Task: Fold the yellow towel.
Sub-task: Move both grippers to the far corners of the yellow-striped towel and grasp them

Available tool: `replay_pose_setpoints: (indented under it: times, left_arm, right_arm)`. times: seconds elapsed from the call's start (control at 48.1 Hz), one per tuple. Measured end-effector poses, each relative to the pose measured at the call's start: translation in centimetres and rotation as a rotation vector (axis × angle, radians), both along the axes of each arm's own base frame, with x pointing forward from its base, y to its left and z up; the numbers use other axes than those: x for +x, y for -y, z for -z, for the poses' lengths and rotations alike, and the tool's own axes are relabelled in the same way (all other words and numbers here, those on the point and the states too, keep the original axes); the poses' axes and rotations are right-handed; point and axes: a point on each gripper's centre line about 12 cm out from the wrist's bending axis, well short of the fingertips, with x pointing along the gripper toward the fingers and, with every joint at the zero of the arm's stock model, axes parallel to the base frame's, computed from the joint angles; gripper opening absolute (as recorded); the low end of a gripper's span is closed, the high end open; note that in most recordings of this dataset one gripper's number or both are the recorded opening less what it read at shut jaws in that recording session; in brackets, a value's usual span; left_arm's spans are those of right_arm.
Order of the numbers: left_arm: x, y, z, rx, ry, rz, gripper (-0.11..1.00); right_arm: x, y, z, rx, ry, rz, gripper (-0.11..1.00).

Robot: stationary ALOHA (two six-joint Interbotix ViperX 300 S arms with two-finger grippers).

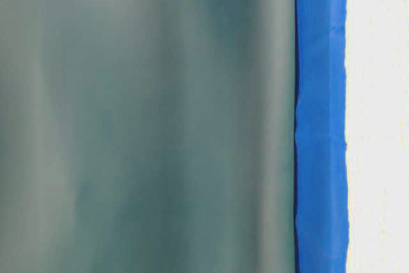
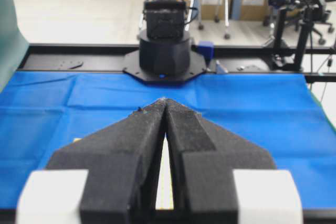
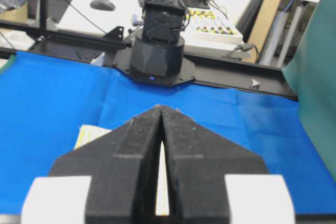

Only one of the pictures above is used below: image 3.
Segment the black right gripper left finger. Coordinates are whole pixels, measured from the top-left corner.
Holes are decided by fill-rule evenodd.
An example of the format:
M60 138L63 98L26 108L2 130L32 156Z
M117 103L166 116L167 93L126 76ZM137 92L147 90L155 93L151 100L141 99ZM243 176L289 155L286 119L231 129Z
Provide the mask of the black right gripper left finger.
M154 216L161 108L58 157L49 176L91 176L86 223L146 223Z

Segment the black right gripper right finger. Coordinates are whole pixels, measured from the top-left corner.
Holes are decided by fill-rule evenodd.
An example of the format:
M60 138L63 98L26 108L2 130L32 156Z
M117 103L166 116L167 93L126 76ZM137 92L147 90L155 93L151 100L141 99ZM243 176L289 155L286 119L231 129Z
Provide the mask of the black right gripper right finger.
M178 223L229 223L226 174L267 174L261 156L161 108L170 210Z

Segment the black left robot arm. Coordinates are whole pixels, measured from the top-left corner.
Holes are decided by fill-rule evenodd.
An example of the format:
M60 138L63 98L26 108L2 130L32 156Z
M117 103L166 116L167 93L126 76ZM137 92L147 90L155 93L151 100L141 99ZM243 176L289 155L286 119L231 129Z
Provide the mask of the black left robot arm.
M143 28L135 33L130 74L135 77L171 78L181 71L186 9L181 0L145 0Z

